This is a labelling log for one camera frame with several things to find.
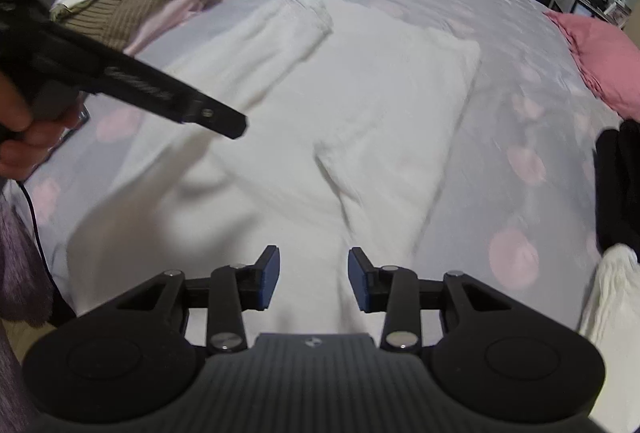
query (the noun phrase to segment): items on nightstand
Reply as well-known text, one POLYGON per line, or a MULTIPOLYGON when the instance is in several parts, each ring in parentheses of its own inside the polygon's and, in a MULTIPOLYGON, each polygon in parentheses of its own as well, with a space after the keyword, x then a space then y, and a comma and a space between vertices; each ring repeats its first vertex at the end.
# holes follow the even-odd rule
POLYGON ((623 0, 551 0, 549 8, 557 12, 599 18, 619 28, 625 26, 631 14, 631 9, 623 0))

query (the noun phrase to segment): polka dot bed sheet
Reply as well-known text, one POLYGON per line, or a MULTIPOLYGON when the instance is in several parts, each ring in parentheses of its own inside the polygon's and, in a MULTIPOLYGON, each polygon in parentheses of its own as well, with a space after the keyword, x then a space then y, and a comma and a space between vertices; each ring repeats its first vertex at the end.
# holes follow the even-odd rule
MULTIPOLYGON (((162 68, 266 1, 223 0, 138 57, 162 68)), ((415 248, 418 275, 440 279, 447 270, 463 270, 576 327, 600 258, 594 139, 618 117, 584 85, 562 35, 543 16, 545 7, 534 0, 347 1, 474 39, 481 47, 444 184, 415 248)), ((108 190, 147 117, 100 96, 87 106, 91 121, 28 183, 63 293, 66 240, 108 190)), ((437 316, 424 314, 425 336, 435 340, 437 316)))

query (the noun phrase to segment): black cable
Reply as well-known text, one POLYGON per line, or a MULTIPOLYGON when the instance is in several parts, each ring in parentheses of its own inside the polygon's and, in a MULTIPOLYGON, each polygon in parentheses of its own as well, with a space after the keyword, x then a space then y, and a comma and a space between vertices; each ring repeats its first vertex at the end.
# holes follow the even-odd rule
POLYGON ((31 202, 31 197, 29 196, 29 192, 27 188, 24 186, 23 182, 16 181, 16 184, 22 190, 24 197, 27 199, 27 204, 29 204, 29 211, 31 213, 31 222, 33 222, 33 234, 36 238, 36 245, 38 246, 38 252, 40 253, 40 258, 42 259, 42 266, 44 267, 45 272, 47 273, 47 277, 51 283, 51 287, 53 289, 53 300, 51 304, 51 317, 49 318, 49 323, 51 323, 55 327, 62 326, 68 321, 76 318, 76 313, 73 311, 71 307, 69 307, 68 303, 60 294, 58 289, 58 285, 53 280, 53 276, 49 271, 49 266, 47 265, 47 260, 44 256, 44 251, 42 250, 42 244, 40 243, 40 233, 38 232, 38 223, 36 222, 36 212, 33 209, 33 203, 31 202))

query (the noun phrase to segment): ribbed black surface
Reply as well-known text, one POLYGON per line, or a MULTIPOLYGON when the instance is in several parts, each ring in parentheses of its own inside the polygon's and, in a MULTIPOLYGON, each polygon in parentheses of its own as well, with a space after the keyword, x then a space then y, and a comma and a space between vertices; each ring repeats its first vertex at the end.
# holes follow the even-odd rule
POLYGON ((365 334, 265 334, 246 352, 211 358, 183 396, 146 418, 117 425, 82 426, 44 417, 32 431, 595 433, 601 430, 584 417, 532 427, 478 416, 444 395, 420 359, 382 352, 365 334))

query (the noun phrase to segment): pink pillow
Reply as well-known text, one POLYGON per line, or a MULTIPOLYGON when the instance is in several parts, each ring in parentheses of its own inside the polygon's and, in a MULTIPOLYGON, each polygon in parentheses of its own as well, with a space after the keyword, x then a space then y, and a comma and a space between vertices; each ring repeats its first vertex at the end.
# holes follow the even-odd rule
POLYGON ((616 26, 577 14, 545 13, 564 34, 593 94, 621 117, 640 121, 640 50, 616 26))

